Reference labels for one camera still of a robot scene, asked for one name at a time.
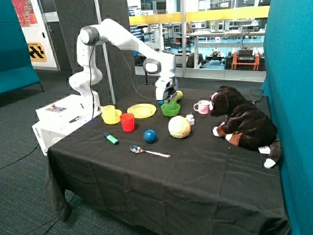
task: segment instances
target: yellow bowl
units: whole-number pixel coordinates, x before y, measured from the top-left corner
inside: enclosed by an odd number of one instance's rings
[[[168,117],[174,117],[176,116],[178,113],[179,113],[179,110],[180,110],[180,105],[179,104],[176,104],[174,109],[169,109],[169,107],[167,106],[167,104],[162,104],[161,105],[161,109],[162,109],[162,112],[165,116],[168,116]]]
[[[118,122],[121,121],[121,118],[120,118],[121,115],[122,115],[122,111],[116,109],[116,110],[115,110],[115,118],[113,118],[113,119],[107,119],[103,114],[101,114],[101,117],[102,117],[103,121],[104,121],[106,124],[112,125],[112,124],[116,124],[116,123],[118,123]]]

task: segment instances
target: yellow plate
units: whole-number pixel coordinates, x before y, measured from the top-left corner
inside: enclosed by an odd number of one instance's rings
[[[135,118],[147,118],[156,112],[156,106],[152,104],[136,104],[128,108],[127,113],[133,114]]]

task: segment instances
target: pink mug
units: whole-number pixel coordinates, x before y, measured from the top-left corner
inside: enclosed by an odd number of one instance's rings
[[[208,114],[210,101],[208,100],[200,100],[197,104],[194,105],[194,110],[199,112],[199,114]]]

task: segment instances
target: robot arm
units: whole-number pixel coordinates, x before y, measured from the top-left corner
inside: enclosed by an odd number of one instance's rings
[[[73,75],[69,83],[82,96],[90,96],[91,92],[93,92],[93,96],[97,96],[97,93],[90,89],[90,80],[92,85],[98,83],[102,79],[102,73],[96,67],[95,53],[92,53],[92,50],[95,45],[106,42],[121,50],[139,51],[147,57],[143,64],[144,70],[150,74],[160,74],[160,78],[156,82],[157,100],[168,101],[176,96],[175,55],[165,51],[157,52],[153,50],[111,19],[105,19],[101,24],[82,28],[78,36],[77,61],[84,67],[84,71]],[[95,99],[94,106],[99,106],[96,103],[97,99]]]

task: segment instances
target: door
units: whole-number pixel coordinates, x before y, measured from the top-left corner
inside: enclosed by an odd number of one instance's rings
[[[32,66],[60,70],[41,6],[37,0],[12,0],[24,33]]]

